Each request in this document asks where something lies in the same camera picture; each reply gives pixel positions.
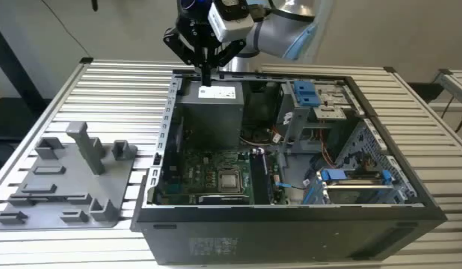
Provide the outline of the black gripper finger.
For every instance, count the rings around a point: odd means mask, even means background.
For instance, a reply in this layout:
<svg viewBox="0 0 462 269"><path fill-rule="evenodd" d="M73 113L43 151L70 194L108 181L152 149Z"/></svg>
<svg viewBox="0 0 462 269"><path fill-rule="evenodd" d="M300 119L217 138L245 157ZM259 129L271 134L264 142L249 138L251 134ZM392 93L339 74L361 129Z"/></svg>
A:
<svg viewBox="0 0 462 269"><path fill-rule="evenodd" d="M233 40L228 45L217 51L220 44L213 44L206 48L206 61L205 61L205 85L210 85L210 73L217 67L224 67L230 59L238 54L245 46L244 40Z"/></svg>
<svg viewBox="0 0 462 269"><path fill-rule="evenodd" d="M186 65L193 65L198 70L201 74L201 85L206 85L206 64L205 64L205 57L202 53L202 48L196 47L190 49L180 38L180 33L177 29L168 28L164 32L162 36L162 42L168 46L168 48L172 50L174 55L178 57L178 59L182 61Z"/></svg>

